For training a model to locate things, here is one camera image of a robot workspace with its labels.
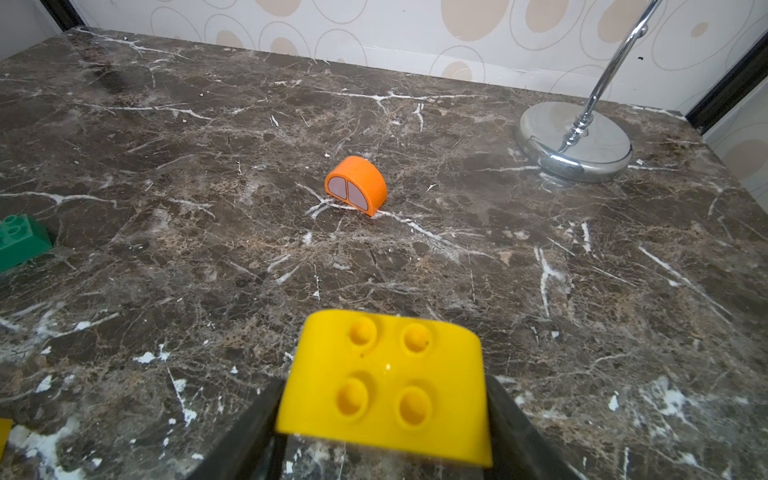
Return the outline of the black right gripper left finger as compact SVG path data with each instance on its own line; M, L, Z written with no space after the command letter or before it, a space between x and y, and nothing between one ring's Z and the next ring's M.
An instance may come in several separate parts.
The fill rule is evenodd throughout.
M272 380L187 478L280 479L287 436L277 432L276 421L285 385Z

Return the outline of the yellow long lego brick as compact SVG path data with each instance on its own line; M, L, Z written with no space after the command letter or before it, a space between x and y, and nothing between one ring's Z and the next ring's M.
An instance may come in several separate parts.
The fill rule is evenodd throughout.
M481 342L446 322L316 312L303 326L276 429L489 468Z

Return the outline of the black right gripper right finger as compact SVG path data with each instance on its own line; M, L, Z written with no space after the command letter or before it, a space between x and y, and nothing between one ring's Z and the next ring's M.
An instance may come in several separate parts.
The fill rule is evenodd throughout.
M484 479L576 480L501 383L485 376L493 465Z

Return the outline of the yellow rounded lego brick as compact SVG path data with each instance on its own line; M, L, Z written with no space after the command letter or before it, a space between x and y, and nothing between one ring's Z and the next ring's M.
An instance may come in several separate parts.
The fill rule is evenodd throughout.
M0 459L3 457L13 427L11 419L0 419Z

